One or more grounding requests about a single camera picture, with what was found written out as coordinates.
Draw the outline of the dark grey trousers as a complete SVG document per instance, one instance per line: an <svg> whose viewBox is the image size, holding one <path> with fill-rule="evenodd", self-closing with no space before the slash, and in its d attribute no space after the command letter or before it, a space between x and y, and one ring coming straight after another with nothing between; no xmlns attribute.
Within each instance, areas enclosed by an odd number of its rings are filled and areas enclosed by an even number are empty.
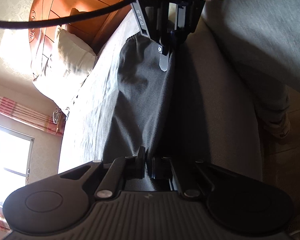
<svg viewBox="0 0 300 240"><path fill-rule="evenodd" d="M103 161L129 157L144 147L148 170L162 173L170 158L184 191L203 191L199 163L210 163L204 102L187 46L180 43L159 66L158 46L140 34L120 51L118 96L103 150Z"/></svg>

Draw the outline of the pastel patchwork bed sheet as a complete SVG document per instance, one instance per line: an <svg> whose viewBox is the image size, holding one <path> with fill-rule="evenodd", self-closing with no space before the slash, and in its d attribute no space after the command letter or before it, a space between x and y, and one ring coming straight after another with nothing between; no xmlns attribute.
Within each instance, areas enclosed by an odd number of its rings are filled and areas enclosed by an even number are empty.
<svg viewBox="0 0 300 240"><path fill-rule="evenodd" d="M117 72L120 51L126 40L137 32L136 19L129 12L79 90L65 125L59 172L103 158L119 93ZM203 21L199 22L186 44L199 77L212 162L261 180L260 140L249 96L226 65Z"/></svg>

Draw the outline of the pink checked right curtain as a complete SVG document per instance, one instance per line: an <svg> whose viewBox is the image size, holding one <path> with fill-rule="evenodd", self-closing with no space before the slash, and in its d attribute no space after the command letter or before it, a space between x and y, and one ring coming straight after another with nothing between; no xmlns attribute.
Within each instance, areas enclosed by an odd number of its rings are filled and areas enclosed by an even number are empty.
<svg viewBox="0 0 300 240"><path fill-rule="evenodd" d="M2 96L0 96L0 114L59 137L62 137L64 133L63 121L60 120L59 123L55 124L51 116L35 111Z"/></svg>

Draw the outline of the cream printed pillow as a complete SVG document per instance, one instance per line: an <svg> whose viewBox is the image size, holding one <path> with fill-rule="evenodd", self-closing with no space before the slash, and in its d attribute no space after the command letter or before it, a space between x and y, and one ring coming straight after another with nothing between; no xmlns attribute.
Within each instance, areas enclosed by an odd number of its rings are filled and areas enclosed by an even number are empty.
<svg viewBox="0 0 300 240"><path fill-rule="evenodd" d="M51 55L33 84L68 115L96 61L97 56L89 45L58 26Z"/></svg>

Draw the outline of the orange wooden headboard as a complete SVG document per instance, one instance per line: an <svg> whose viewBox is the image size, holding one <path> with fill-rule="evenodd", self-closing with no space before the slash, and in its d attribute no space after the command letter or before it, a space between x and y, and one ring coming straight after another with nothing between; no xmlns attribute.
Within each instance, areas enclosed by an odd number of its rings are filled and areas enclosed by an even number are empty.
<svg viewBox="0 0 300 240"><path fill-rule="evenodd" d="M122 0L34 0L29 19L31 21L39 21L79 15L84 12L105 8L121 1ZM103 16L65 24L63 28L82 39L97 53L118 28L130 9L130 6L126 6Z"/></svg>

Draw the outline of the window with white frame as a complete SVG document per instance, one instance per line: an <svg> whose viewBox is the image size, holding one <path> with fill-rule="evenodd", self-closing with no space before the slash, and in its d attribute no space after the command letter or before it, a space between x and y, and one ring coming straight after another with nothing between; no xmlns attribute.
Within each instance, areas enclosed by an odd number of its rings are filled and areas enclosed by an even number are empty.
<svg viewBox="0 0 300 240"><path fill-rule="evenodd" d="M29 183L34 138L0 126L0 207L15 190Z"/></svg>

